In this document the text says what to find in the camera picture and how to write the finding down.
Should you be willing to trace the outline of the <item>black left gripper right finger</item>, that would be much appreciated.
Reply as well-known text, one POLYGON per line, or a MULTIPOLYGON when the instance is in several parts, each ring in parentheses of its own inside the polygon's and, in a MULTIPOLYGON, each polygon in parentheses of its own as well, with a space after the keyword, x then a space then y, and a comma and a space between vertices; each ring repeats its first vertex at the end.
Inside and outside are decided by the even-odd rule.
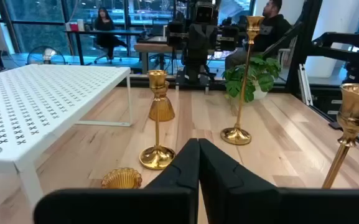
POLYGON ((199 178, 209 223, 359 224, 359 190, 277 187, 208 139, 199 139, 199 178))

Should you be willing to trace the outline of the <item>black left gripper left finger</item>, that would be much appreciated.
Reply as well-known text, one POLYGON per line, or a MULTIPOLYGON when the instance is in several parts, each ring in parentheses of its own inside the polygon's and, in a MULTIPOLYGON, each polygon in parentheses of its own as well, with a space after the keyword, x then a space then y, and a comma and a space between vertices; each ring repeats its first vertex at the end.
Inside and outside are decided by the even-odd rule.
POLYGON ((60 189, 44 196, 34 223, 196 223, 200 145, 189 139, 143 189, 60 189))

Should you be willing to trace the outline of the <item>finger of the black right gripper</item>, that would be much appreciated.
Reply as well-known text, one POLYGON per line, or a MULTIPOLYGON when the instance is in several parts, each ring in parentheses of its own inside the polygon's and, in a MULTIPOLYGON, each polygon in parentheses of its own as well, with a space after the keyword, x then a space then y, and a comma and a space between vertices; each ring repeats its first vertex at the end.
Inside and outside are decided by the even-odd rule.
POLYGON ((188 54, 190 59, 199 58, 202 53, 203 31, 200 24, 192 24, 189 27, 188 54))
POLYGON ((204 60, 208 57, 208 51, 215 48, 215 39, 217 36, 217 27, 213 25, 203 25, 202 31, 204 33, 204 41, 202 47, 202 58, 204 60))

